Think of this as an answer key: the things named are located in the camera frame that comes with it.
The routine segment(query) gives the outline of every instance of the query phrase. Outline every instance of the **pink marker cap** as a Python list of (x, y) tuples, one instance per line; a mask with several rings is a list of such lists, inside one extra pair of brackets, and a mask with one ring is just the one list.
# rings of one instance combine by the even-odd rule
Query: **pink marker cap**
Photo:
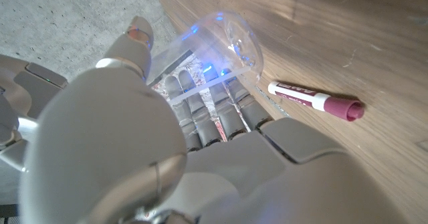
[(347, 121), (354, 121), (364, 114), (364, 108), (358, 100), (345, 100), (335, 97), (327, 98), (324, 103), (324, 110)]

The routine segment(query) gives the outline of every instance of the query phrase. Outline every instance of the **wood grain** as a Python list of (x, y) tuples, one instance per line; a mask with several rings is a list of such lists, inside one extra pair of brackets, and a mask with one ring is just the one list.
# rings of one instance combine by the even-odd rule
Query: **wood grain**
[[(257, 35), (257, 86), (283, 80), (356, 96), (366, 114), (345, 122), (277, 96), (292, 118), (342, 143), (405, 213), (428, 220), (428, 0), (160, 0), (183, 32), (204, 15), (238, 12)], [(249, 86), (274, 118), (284, 117)]]

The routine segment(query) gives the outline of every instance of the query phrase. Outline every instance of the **transparent cup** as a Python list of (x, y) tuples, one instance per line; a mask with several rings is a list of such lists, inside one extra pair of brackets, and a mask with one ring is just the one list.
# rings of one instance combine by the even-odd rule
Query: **transparent cup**
[[(219, 77), (207, 82), (203, 73), (212, 68)], [(164, 91), (165, 78), (181, 70), (189, 71), (197, 87), (171, 99)], [(255, 84), (262, 71), (263, 56), (249, 25), (236, 13), (218, 12), (200, 19), (152, 59), (147, 84), (173, 105), (235, 76)]]

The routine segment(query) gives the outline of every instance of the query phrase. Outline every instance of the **whiteboard marker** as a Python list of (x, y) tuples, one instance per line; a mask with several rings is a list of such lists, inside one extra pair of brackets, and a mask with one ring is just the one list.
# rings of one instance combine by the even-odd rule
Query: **whiteboard marker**
[(364, 108), (358, 100), (336, 98), (328, 94), (279, 82), (270, 83), (267, 89), (271, 94), (328, 112), (347, 121), (354, 121), (364, 114)]

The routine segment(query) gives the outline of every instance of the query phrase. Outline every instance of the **robotic hand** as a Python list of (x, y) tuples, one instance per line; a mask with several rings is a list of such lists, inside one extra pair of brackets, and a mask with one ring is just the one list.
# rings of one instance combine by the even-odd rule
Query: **robotic hand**
[[(226, 143), (200, 97), (171, 108), (144, 84), (152, 42), (136, 17), (98, 69), (46, 106), (27, 148), (24, 223), (405, 223), (339, 144), (273, 121), (235, 78), (224, 84), (251, 132), (223, 84), (210, 92)], [(170, 96), (195, 87), (186, 73), (165, 82)]]

